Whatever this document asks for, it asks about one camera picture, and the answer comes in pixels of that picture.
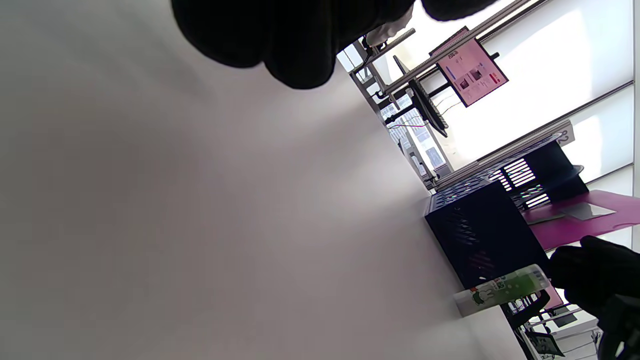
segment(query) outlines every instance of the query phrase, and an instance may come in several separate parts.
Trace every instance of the plastic bottle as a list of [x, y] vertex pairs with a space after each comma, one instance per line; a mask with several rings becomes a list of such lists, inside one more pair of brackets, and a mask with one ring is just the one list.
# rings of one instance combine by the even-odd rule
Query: plastic bottle
[[497, 279], [453, 295], [462, 316], [520, 299], [549, 287], [538, 265], [529, 265]]

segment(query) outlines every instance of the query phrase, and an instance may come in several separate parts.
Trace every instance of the metal rail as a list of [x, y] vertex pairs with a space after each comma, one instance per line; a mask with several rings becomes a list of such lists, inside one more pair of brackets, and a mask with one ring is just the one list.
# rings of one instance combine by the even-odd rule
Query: metal rail
[[379, 53], [372, 55], [368, 59], [365, 59], [366, 60], [365, 62], [363, 62], [357, 68], [353, 69], [351, 72], [355, 72], [355, 73], [360, 72], [362, 69], [373, 64], [373, 62], [376, 61], [377, 59], [380, 59], [384, 54], [391, 51], [391, 49], [400, 45], [401, 42], [405, 41], [408, 37], [410, 37], [413, 34], [415, 34], [415, 29], [414, 28], [409, 29], [406, 33], [400, 35], [397, 39], [389, 43], [389, 45], [386, 45], [382, 50], [380, 50]]
[[469, 40], [476, 38], [476, 36], [480, 35], [481, 33], [489, 30], [492, 26], [498, 24], [501, 20], [505, 19], [512, 13], [519, 10], [523, 5], [525, 5], [529, 1], [530, 0], [513, 1], [511, 4], [507, 5], [504, 9], [500, 10], [495, 15], [491, 16], [489, 19], [486, 19], [485, 21], [480, 23], [480, 25], [473, 28], [471, 31], [466, 33], [463, 37], [459, 38], [458, 40], [453, 42], [451, 45], [447, 46], [438, 54], [433, 55], [432, 57], [428, 58], [425, 62], [416, 66], [414, 69], [409, 70], [409, 72], [407, 72], [398, 80], [395, 80], [393, 83], [389, 84], [389, 86], [383, 86], [383, 84], [380, 84], [380, 86], [383, 87], [381, 89], [382, 93], [385, 95], [393, 94], [396, 90], [400, 89], [407, 82], [409, 82], [409, 80], [416, 78], [422, 72], [434, 66], [442, 58], [445, 58], [451, 50], [457, 48], [458, 46], [460, 46], [461, 44], [464, 44]]
[[523, 135], [520, 138], [513, 140], [512, 142], [500, 147], [499, 149], [492, 151], [491, 153], [475, 160], [474, 162], [468, 165], [465, 165], [463, 168], [455, 170], [450, 175], [439, 179], [436, 183], [436, 189], [442, 190], [444, 188], [447, 188], [448, 186], [468, 176], [471, 176], [472, 174], [475, 174], [476, 172], [480, 171], [483, 168], [487, 168], [492, 166], [493, 164], [498, 163], [501, 159], [504, 159], [506, 156], [508, 156], [508, 154], [511, 154], [514, 151], [517, 151], [518, 149], [521, 149], [522, 147], [525, 147], [526, 145], [535, 142], [536, 139], [540, 138], [541, 136], [544, 137], [544, 134], [549, 134], [549, 133], [552, 133], [553, 130], [555, 129], [562, 128], [564, 122], [567, 121], [570, 117], [577, 114], [578, 112], [585, 110], [586, 108], [594, 104], [597, 104], [598, 102], [603, 101], [610, 96], [617, 94], [618, 92], [628, 88], [629, 86], [632, 86], [633, 84], [634, 84], [633, 80], [627, 81], [626, 83], [616, 88], [613, 88], [612, 90], [609, 90], [608, 92], [578, 106], [577, 108], [569, 111], [568, 113], [565, 113], [564, 115], [561, 115], [560, 117], [555, 118], [554, 120], [551, 120], [550, 122], [547, 122], [545, 125], [542, 125], [539, 128], [532, 130], [526, 135]]

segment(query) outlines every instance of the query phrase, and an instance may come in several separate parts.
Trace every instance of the person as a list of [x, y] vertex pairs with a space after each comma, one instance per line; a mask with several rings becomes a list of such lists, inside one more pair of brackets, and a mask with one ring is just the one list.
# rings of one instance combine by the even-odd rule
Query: person
[[550, 259], [547, 275], [568, 302], [600, 318], [613, 295], [640, 299], [640, 254], [594, 236], [580, 245], [559, 247]]
[[[420, 0], [424, 11], [439, 21], [467, 17], [495, 1]], [[171, 4], [184, 38], [204, 56], [237, 68], [264, 63], [285, 85], [311, 89], [331, 78], [335, 57], [345, 47], [379, 28], [370, 38], [377, 43], [390, 33], [386, 24], [408, 22], [414, 2], [172, 0]]]

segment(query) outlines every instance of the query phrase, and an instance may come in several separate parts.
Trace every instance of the display screen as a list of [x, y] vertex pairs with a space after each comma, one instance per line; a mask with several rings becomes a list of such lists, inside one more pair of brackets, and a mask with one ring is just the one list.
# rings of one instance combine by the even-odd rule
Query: display screen
[[[438, 54], [468, 32], [465, 26], [429, 55]], [[476, 39], [451, 51], [438, 61], [438, 67], [467, 107], [509, 81]]]

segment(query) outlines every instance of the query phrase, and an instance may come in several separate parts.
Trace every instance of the metal pole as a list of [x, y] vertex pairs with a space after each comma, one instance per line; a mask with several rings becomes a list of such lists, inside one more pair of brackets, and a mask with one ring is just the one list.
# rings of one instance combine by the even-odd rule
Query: metal pole
[[425, 62], [416, 66], [414, 69], [409, 70], [405, 75], [403, 75], [398, 80], [395, 80], [393, 83], [389, 84], [389, 86], [383, 86], [380, 84], [380, 87], [383, 87], [381, 91], [383, 94], [393, 94], [396, 90], [400, 89], [405, 83], [409, 80], [417, 77], [423, 71], [429, 69], [430, 67], [436, 65], [438, 61], [447, 56], [449, 52], [459, 45], [464, 44], [465, 42], [472, 40], [476, 36], [485, 32], [492, 26], [496, 25], [502, 19], [505, 19], [507, 16], [511, 15], [516, 10], [520, 9], [524, 4], [528, 3], [530, 0], [516, 0], [513, 3], [507, 5], [504, 9], [497, 12], [494, 16], [490, 17], [483, 21], [480, 25], [476, 26], [474, 29], [466, 33], [463, 37], [459, 38], [455, 42], [453, 42], [450, 46], [447, 46], [445, 49], [440, 51], [438, 54], [428, 58]]
[[395, 39], [394, 41], [389, 43], [389, 45], [383, 47], [382, 50], [379, 51], [377, 54], [373, 54], [369, 59], [367, 59], [366, 57], [363, 58], [363, 59], [366, 60], [366, 62], [363, 62], [362, 65], [360, 65], [359, 67], [353, 69], [352, 72], [360, 72], [360, 70], [362, 70], [366, 66], [372, 64], [377, 59], [380, 59], [384, 54], [389, 52], [394, 47], [400, 45], [401, 42], [405, 41], [408, 37], [410, 37], [413, 34], [415, 34], [415, 29], [413, 29], [413, 28], [409, 29], [406, 33], [400, 35], [400, 37], [398, 37], [397, 39]]
[[524, 327], [526, 327], [526, 328], [528, 328], [528, 329], [531, 329], [531, 328], [532, 328], [532, 327], [534, 327], [534, 326], [543, 325], [543, 324], [545, 324], [545, 323], [548, 323], [549, 321], [552, 321], [552, 320], [555, 320], [555, 319], [559, 319], [559, 318], [561, 318], [561, 317], [563, 317], [563, 316], [567, 316], [567, 315], [571, 315], [571, 314], [579, 313], [579, 312], [581, 312], [581, 311], [582, 311], [582, 309], [571, 310], [571, 311], [569, 311], [569, 312], [567, 312], [567, 313], [564, 313], [564, 314], [551, 316], [550, 318], [548, 318], [548, 319], [544, 319], [544, 320], [543, 320], [543, 321], [541, 321], [541, 322], [528, 323], [528, 324], [524, 325]]

